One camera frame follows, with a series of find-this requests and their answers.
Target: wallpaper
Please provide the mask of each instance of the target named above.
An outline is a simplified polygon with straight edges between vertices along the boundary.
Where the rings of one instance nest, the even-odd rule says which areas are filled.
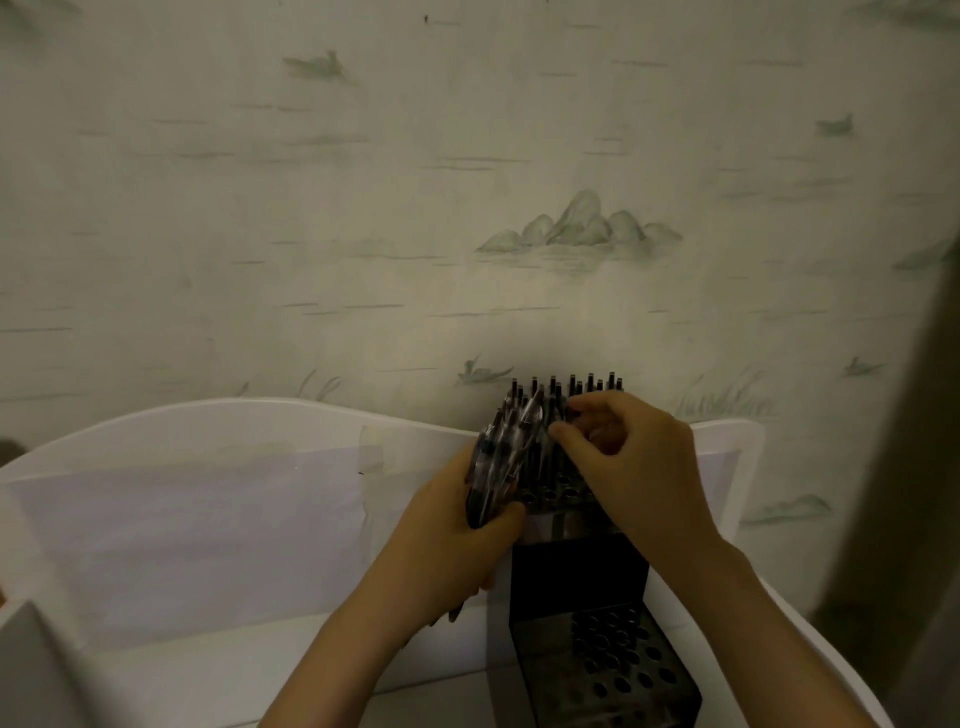
[[[958,0],[0,0],[0,436],[616,370],[808,611],[960,251]]]

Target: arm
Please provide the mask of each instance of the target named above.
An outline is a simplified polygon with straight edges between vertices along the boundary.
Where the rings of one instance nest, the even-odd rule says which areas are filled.
[[[326,621],[260,728],[349,728],[363,717],[380,675],[423,626],[489,581],[520,537],[511,504],[481,529],[467,524],[472,446],[417,491],[400,523],[344,604]]]
[[[551,435],[696,620],[751,728],[876,728],[717,532],[690,428],[622,392],[570,406]]]

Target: bundle of pens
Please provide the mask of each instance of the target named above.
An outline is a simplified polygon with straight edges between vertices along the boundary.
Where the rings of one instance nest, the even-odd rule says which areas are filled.
[[[623,379],[610,372],[608,389],[623,389]],[[555,376],[549,387],[534,377],[527,395],[514,379],[510,392],[493,422],[477,440],[467,472],[467,521],[480,528],[515,498],[529,514],[575,510],[596,503],[576,466],[550,438],[547,430],[557,421],[576,416],[567,400],[585,392],[603,391],[603,379],[593,374],[584,382],[571,375],[567,395]],[[450,613],[450,621],[460,609]]]

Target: pen holder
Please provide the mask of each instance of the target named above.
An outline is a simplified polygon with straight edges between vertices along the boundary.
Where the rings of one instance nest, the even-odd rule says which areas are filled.
[[[643,605],[649,565],[551,448],[518,472],[526,529],[488,594],[497,727],[692,728],[702,698]]]

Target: hand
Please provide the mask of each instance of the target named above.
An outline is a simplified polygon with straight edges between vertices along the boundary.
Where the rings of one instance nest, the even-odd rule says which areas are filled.
[[[688,425],[624,392],[574,397],[569,406],[580,417],[553,424],[550,435],[660,575],[720,543]]]
[[[389,611],[403,640],[489,588],[497,561],[523,533],[520,503],[483,528],[469,527],[464,479],[472,452],[473,445],[462,449],[417,491],[359,588]]]

